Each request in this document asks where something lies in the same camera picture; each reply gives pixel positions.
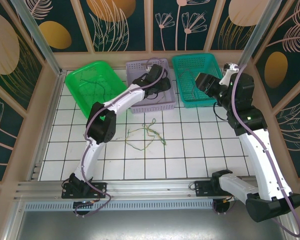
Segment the dark green panel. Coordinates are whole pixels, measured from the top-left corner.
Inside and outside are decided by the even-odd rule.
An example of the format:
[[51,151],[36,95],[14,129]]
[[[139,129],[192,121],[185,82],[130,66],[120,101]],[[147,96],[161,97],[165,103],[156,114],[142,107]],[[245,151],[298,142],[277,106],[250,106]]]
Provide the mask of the dark green panel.
[[226,0],[216,29],[211,50],[243,50],[255,26],[237,26],[229,18],[229,5]]
[[[108,3],[110,3],[109,0],[89,1],[95,3],[96,8],[103,12],[106,12],[106,9],[109,7]],[[113,2],[116,4],[119,1],[121,0],[114,0]],[[87,4],[87,0],[80,0],[91,41],[94,43],[96,52],[146,50],[144,0],[125,1],[127,4],[125,11],[129,11],[129,8],[133,10],[135,2],[134,11],[130,16],[126,17],[126,21],[125,11],[120,14],[120,17],[109,14],[107,16],[109,21],[105,21],[94,14]],[[117,19],[116,24],[113,24],[112,19]]]
[[194,3],[196,4],[179,6],[177,1],[153,1],[154,51],[204,49],[216,1],[198,0]]
[[[300,14],[296,14],[296,12],[300,13],[300,9],[296,8],[297,3],[300,3],[300,0],[296,0],[292,4],[256,63],[265,91],[273,107],[300,81]],[[280,59],[270,57],[277,54],[280,54]],[[287,62],[286,71],[283,61]],[[277,71],[278,75],[283,75],[280,81],[276,80],[278,84],[273,85],[273,77],[268,76],[266,79],[266,66],[268,69],[273,69],[273,66],[276,66],[274,71]]]
[[0,98],[0,181],[16,143],[23,117]]
[[278,11],[276,12],[276,14],[274,15],[272,21],[270,22],[268,28],[266,29],[265,33],[263,34],[261,40],[259,41],[259,44],[256,46],[253,54],[252,54],[252,58],[255,57],[255,55],[258,53],[261,45],[264,43],[265,38],[267,37],[268,33],[270,32],[271,28],[273,27],[275,21],[277,20],[278,16],[280,15],[282,9],[284,8],[285,4],[287,3],[287,0],[282,0],[280,7],[278,9]]
[[19,60],[14,71],[8,75],[0,74],[0,86],[22,107],[27,109],[39,78],[42,65],[1,4],[0,15],[13,27],[18,38],[20,49]]
[[[26,4],[30,10],[31,8],[30,2],[37,3],[38,0],[26,1]],[[70,34],[71,44],[69,47],[64,49],[58,49],[55,47],[51,47],[51,50],[54,53],[68,53],[68,52],[87,52],[87,46],[85,44],[84,38],[82,36],[74,9],[72,7],[70,0],[46,0],[38,2],[38,4],[42,4],[40,10],[38,7],[36,8],[37,15],[32,14],[36,23],[40,28],[40,24],[44,22],[56,22],[62,25]],[[53,27],[51,28],[51,32],[49,34],[52,35],[52,38],[62,39],[63,36],[58,36],[59,32],[53,32]]]
[[18,15],[18,13],[17,13],[17,11],[16,11],[14,5],[11,3],[11,0],[8,0],[8,3],[10,4],[10,6],[11,6],[12,10],[14,11],[14,13],[16,14],[16,16],[18,17],[18,19],[19,19],[20,23],[22,24],[23,28],[25,29],[26,33],[27,33],[27,34],[29,35],[29,37],[32,39],[34,45],[36,46],[36,49],[38,49],[38,51],[39,51],[40,55],[42,56],[42,58],[43,58],[44,60],[46,60],[45,56],[43,55],[43,53],[41,52],[40,48],[38,47],[36,41],[32,38],[31,33],[29,32],[29,30],[27,29],[26,25],[24,24],[24,21],[21,20],[21,18],[20,18],[20,16]]
[[300,93],[276,115],[276,119],[300,178]]

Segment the purple basket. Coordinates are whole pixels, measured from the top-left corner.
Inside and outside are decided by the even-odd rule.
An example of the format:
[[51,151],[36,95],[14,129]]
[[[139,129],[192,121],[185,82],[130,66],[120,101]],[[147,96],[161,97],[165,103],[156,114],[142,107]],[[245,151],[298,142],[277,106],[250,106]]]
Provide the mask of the purple basket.
[[[145,98],[142,101],[130,107],[133,114],[172,110],[175,108],[176,95],[173,88],[173,82],[170,77],[168,60],[165,58],[161,58],[161,60],[163,62],[165,69],[167,69],[168,71],[167,77],[170,79],[171,88],[168,91],[160,92],[157,97],[155,94],[150,95],[148,96],[149,99]],[[130,86],[135,79],[147,73],[146,63],[147,60],[129,61],[126,63],[126,81],[128,86]],[[157,59],[150,60],[149,66],[152,66],[153,64],[157,64],[161,66],[161,62]]]

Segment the white tiled floor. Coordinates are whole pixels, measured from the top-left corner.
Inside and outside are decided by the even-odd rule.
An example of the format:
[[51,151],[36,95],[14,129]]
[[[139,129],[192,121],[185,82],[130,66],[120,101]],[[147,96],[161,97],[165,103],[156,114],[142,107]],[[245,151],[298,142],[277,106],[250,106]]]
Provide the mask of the white tiled floor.
[[[125,80],[125,70],[116,73]],[[230,169],[238,176],[255,173],[239,139],[227,122],[216,118],[212,107],[184,108],[178,93],[174,110],[117,117],[116,134],[106,144],[95,166],[95,180],[179,179],[211,177],[215,171]],[[226,119],[226,111],[216,107]],[[147,136],[144,130],[128,131],[149,124],[166,145]],[[40,181],[64,180],[80,162],[86,142],[87,119],[64,85],[44,156]]]

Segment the green basket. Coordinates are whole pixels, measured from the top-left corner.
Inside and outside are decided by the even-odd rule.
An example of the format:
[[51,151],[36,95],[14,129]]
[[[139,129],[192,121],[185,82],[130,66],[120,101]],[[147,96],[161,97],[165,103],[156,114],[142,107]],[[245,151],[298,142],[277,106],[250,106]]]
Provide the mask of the green basket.
[[172,65],[180,97],[186,108],[207,107],[214,104],[216,101],[214,98],[208,97],[195,86],[195,78],[199,73],[210,74],[222,79],[223,75],[214,55],[196,53],[174,56]]
[[94,103],[110,101],[127,89],[105,61],[96,61],[71,72],[65,78],[65,85],[86,118]]

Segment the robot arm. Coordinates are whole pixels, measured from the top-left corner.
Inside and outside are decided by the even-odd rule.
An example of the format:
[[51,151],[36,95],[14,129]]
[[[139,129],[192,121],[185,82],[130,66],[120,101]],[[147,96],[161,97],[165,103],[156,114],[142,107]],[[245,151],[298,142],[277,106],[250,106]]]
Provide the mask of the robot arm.
[[[223,190],[237,197],[246,205],[246,209],[253,220],[260,222],[266,219],[286,214],[290,211],[287,201],[277,183],[271,164],[260,143],[248,133],[234,116],[231,104],[233,84],[238,72],[235,64],[224,66],[226,74],[220,80],[212,75],[200,73],[196,80],[199,90],[217,100],[219,106],[227,110],[227,121],[235,134],[248,151],[258,188],[236,177],[229,170],[222,170],[212,174],[212,184],[216,191]],[[294,208],[300,206],[300,194],[292,193],[284,179],[274,153],[272,151],[267,124],[260,110],[252,105],[254,91],[253,78],[243,73],[235,94],[235,108],[240,119],[266,144],[275,169],[281,179],[283,189],[288,195]]]
[[168,71],[157,64],[154,64],[149,73],[145,73],[135,79],[129,88],[119,96],[103,104],[96,102],[93,104],[88,121],[105,106],[107,109],[101,111],[91,123],[87,132],[88,141],[85,146],[85,157],[81,159],[75,171],[69,176],[68,183],[62,184],[62,198],[87,198],[91,192],[90,186],[85,182],[85,178],[91,182],[95,173],[95,166],[99,155],[107,142],[109,142],[116,133],[116,118],[132,105],[142,101],[152,94],[158,94],[171,88],[170,80],[167,78]]
[[[104,106],[107,106],[107,105],[111,104],[115,99],[118,99],[120,96],[124,95],[126,92],[130,92],[130,94],[121,98],[115,105],[112,105],[107,109],[109,111],[113,111],[111,116],[118,116],[118,115],[122,114],[124,111],[126,111],[128,108],[130,108],[132,105],[134,105],[144,99],[144,97],[145,97],[144,90],[139,89],[139,90],[135,90],[135,91],[131,92],[133,89],[136,89],[139,87],[140,86],[137,84],[131,84],[129,86],[129,88],[127,90],[125,90],[123,93],[121,93],[119,96],[117,96],[116,98],[114,98],[108,102],[105,102],[103,104]],[[101,106],[101,104],[97,103],[96,107],[92,107],[90,116],[93,116],[100,109],[99,106]],[[109,134],[111,134],[111,132],[113,132],[113,135],[114,135],[114,132],[116,131],[115,126],[116,126],[116,123],[114,122],[114,124],[111,124],[108,127],[107,130],[110,131]],[[97,160],[99,158],[99,155],[100,155],[102,149],[104,148],[104,146],[106,145],[105,138],[107,138],[107,136],[104,136],[103,139],[101,139],[99,141],[97,140],[100,143],[97,143],[97,141],[91,136],[89,138],[92,141],[92,146],[90,146],[90,148],[86,154],[83,170],[84,170],[86,178],[88,180],[91,180],[95,173],[95,166],[96,166]],[[85,148],[87,148],[88,146],[89,146],[89,141],[87,141]],[[81,162],[75,169],[74,175],[76,176],[76,178],[78,180],[84,181],[83,176],[82,176]]]

